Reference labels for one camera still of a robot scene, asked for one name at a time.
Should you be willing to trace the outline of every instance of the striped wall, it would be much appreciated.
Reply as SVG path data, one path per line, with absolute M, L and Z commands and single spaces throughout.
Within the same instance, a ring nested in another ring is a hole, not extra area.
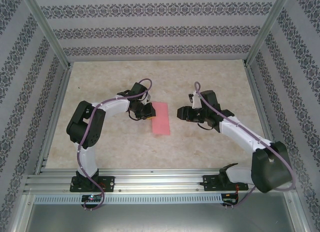
M 250 65 L 272 135 L 285 142 L 311 231 L 320 231 L 320 0 L 287 0 Z
M 0 0 L 0 232 L 33 174 L 65 68 L 23 0 Z
M 275 0 L 37 0 L 70 61 L 245 59 Z

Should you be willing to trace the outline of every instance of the purple cable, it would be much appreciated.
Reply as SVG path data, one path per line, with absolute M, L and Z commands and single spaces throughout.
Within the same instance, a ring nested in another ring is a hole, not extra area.
M 148 93 L 148 92 L 150 91 L 151 87 L 152 87 L 152 81 L 151 81 L 151 79 L 149 79 L 149 78 L 145 78 L 145 79 L 142 79 L 141 81 L 139 81 L 139 83 L 141 83 L 141 82 L 143 82 L 143 81 L 149 81 L 149 82 L 150 82 L 150 86 L 149 86 L 149 88 L 148 88 L 146 91 L 144 91 L 143 93 L 140 93 L 140 94 L 138 94 L 138 95 L 135 95 L 135 96 L 126 96 L 126 97 L 118 97 L 118 98 L 119 98 L 120 100 L 123 100 L 123 99 L 131 99 L 131 98 L 136 98 L 136 97 L 143 96 L 144 94 Z M 88 125 L 87 125 L 87 127 L 86 127 L 86 130 L 85 130 L 85 133 L 84 133 L 84 135 L 83 135 L 83 138 L 82 138 L 80 144 L 78 145 L 78 151 L 77 151 L 77 155 L 76 155 L 76 159 L 77 159 L 77 161 L 78 161 L 78 165 L 79 165 L 80 169 L 82 170 L 82 172 L 84 173 L 84 175 L 85 175 L 95 186 L 97 186 L 97 187 L 99 188 L 99 190 L 101 191 L 101 195 L 102 195 L 102 200 L 101 200 L 100 204 L 98 204 L 98 205 L 97 205 L 96 207 L 94 207 L 94 208 L 91 208 L 90 211 L 94 211 L 94 210 L 96 210 L 96 209 L 98 209 L 99 207 L 102 206 L 102 204 L 103 204 L 104 201 L 105 201 L 105 191 L 104 191 L 103 188 L 102 188 L 97 182 L 95 182 L 95 181 L 87 174 L 87 172 L 84 170 L 84 168 L 83 168 L 83 166 L 82 166 L 82 164 L 81 164 L 81 161 L 80 161 L 81 146 L 84 144 L 84 142 L 85 142 L 85 140 L 86 140 L 86 138 L 87 138 L 87 135 L 88 135 L 88 133 L 89 133 L 89 129 L 90 129 L 90 126 L 91 126 L 91 123 L 92 123 L 92 119 L 93 119 L 93 117 L 94 117 L 95 112 L 97 111 L 97 109 L 98 109 L 99 107 L 101 107 L 102 105 L 106 104 L 107 102 L 118 100 L 118 98 L 116 97 L 116 98 L 111 98 L 111 99 L 105 100 L 105 101 L 101 102 L 100 104 L 98 104 L 98 105 L 93 109 L 92 114 L 91 114 L 91 116 L 90 116 L 89 123 L 88 123 Z M 87 210 L 87 209 L 88 209 L 88 208 L 86 207 L 86 203 L 87 203 L 87 202 L 85 201 L 84 204 L 83 204 L 84 210 Z
M 294 175 L 294 172 L 292 170 L 292 168 L 290 167 L 290 165 L 285 161 L 284 158 L 282 158 L 281 155 L 279 155 L 274 149 L 272 149 L 268 144 L 266 144 L 265 142 L 261 141 L 257 136 L 255 136 L 251 131 L 249 131 L 247 128 L 245 128 L 244 126 L 242 126 L 241 124 L 238 124 L 236 122 L 234 122 L 233 120 L 229 119 L 227 116 L 223 115 L 222 113 L 220 113 L 219 111 L 217 111 L 215 108 L 213 108 L 206 100 L 204 100 L 201 96 L 201 93 L 200 93 L 200 88 L 201 88 L 201 85 L 199 82 L 195 82 L 194 83 L 194 87 L 195 87 L 195 91 L 196 93 L 199 95 L 200 99 L 205 103 L 205 105 L 207 105 L 212 111 L 214 111 L 216 114 L 218 114 L 219 116 L 223 117 L 224 119 L 226 119 L 227 121 L 231 122 L 232 124 L 240 127 L 241 129 L 243 129 L 247 134 L 249 134 L 250 136 L 252 136 L 256 141 L 258 141 L 258 143 L 261 143 L 263 146 L 265 146 L 266 148 L 268 148 L 276 157 L 279 158 L 279 160 L 281 160 L 281 162 L 285 165 L 285 167 L 289 170 L 290 172 L 290 175 L 292 177 L 292 184 L 289 188 L 285 188 L 285 189 L 282 189 L 282 188 L 275 188 L 274 190 L 276 191 L 289 191 L 289 190 L 292 190 L 295 186 L 296 186 L 296 177 Z M 241 204 L 243 200 L 246 200 L 248 198 L 248 195 L 245 196 L 238 204 Z

